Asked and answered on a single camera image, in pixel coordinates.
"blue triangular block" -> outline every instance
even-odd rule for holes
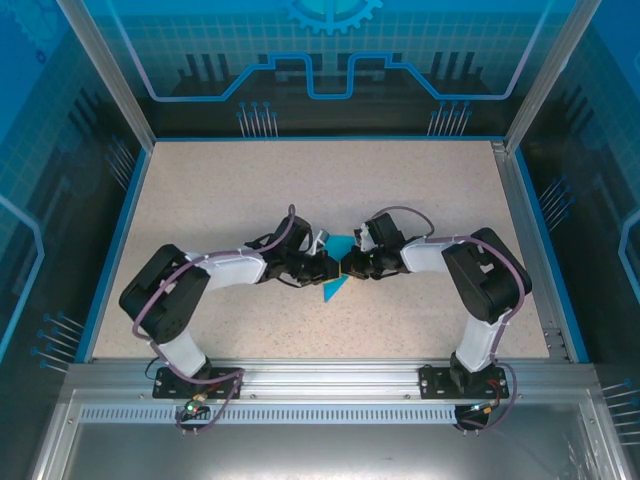
[[[351,247],[355,245],[355,239],[348,235],[332,235],[327,240],[325,250],[329,253],[329,256],[334,260],[342,260],[344,256],[351,251]],[[340,287],[344,285],[344,282],[348,280],[348,275],[342,275],[336,280],[331,280],[323,285],[324,301],[328,302],[333,297]]]

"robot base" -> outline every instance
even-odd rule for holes
[[[509,386],[502,368],[490,365],[473,374],[473,384],[468,385],[464,392],[461,392],[451,379],[450,370],[450,367],[431,365],[425,365],[419,369],[420,397],[423,400],[491,400],[496,398],[496,391],[489,381],[495,380],[500,385],[500,399],[509,398]]]
[[[208,377],[215,378],[221,377],[223,375],[228,375],[229,373],[236,372],[237,368],[212,368],[208,372]],[[188,400],[193,398],[194,395],[202,393],[203,391],[207,392],[207,398],[209,400],[224,400],[229,396],[229,392],[233,388],[233,385],[237,379],[231,378],[226,382],[222,382],[218,385],[195,385],[193,383],[188,383],[178,378],[169,368],[163,367],[159,368],[156,373],[156,381],[153,386],[153,398],[163,398],[163,399],[179,399],[179,400]],[[242,385],[240,385],[235,393],[233,394],[233,399],[240,398],[240,390],[242,389]]]

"black cable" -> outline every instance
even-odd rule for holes
[[[144,369],[144,376],[147,377],[149,380],[155,380],[155,378],[150,377],[148,373],[149,373],[149,369],[151,368],[151,365],[156,363],[158,360],[160,360],[160,357],[154,358],[149,363],[147,363],[147,368]]]
[[[273,235],[273,233],[266,233],[261,237],[258,237],[254,240],[254,242],[259,243],[260,245],[262,245],[262,241],[269,238],[271,235]]]
[[[278,280],[280,283],[288,286],[288,287],[292,287],[292,288],[302,288],[302,285],[296,285],[295,283],[291,283],[291,282],[287,282],[286,280],[283,280],[280,277],[277,277],[276,280]]]
[[[382,280],[383,278],[395,277],[396,275],[399,275],[399,274],[400,272],[385,273],[384,275],[380,275],[380,278],[378,278],[378,280]]]
[[[487,384],[493,389],[493,391],[496,393],[496,398],[494,399],[494,401],[496,402],[495,405],[493,405],[491,407],[491,413],[493,413],[494,411],[496,411],[498,409],[498,407],[500,406],[500,385],[496,382],[496,381],[487,381]],[[460,425],[461,423],[466,422],[467,420],[472,420],[474,417],[477,417],[479,415],[488,415],[485,414],[483,409],[477,410],[475,412],[466,412],[467,417],[460,419],[460,421],[455,424],[454,426],[457,427],[462,427],[464,428],[462,425]],[[476,430],[482,430],[483,428],[488,427],[488,424],[484,425],[482,428],[477,427]]]
[[[309,229],[309,234],[307,235],[307,238],[309,240],[307,241],[307,248],[303,250],[304,253],[307,253],[309,250],[311,250],[311,247],[313,247],[313,230]]]

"transparent side panel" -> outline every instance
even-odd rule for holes
[[[498,432],[476,438],[452,425],[219,425],[182,438],[171,425],[80,425],[64,478],[599,478],[575,407],[519,406]]]
[[[87,2],[159,136],[502,135],[574,0]]]
[[[591,361],[603,386],[640,366],[640,6],[602,2],[522,144]],[[609,393],[623,441],[637,399]],[[638,458],[635,445],[629,445]]]
[[[0,464],[23,479],[140,146],[55,2],[0,2],[0,32]]]

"beige work surface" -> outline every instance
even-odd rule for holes
[[[237,247],[272,232],[294,203],[314,229],[350,235],[377,210],[425,212],[436,235],[491,227],[520,257],[489,142],[179,142],[155,147],[94,356],[150,357],[131,335],[120,293],[163,244],[184,251]],[[423,220],[394,213],[405,236]],[[448,274],[349,279],[328,302],[321,286],[276,281],[205,293],[189,328],[216,358],[445,358],[467,312]],[[533,296],[499,353],[548,356]]]

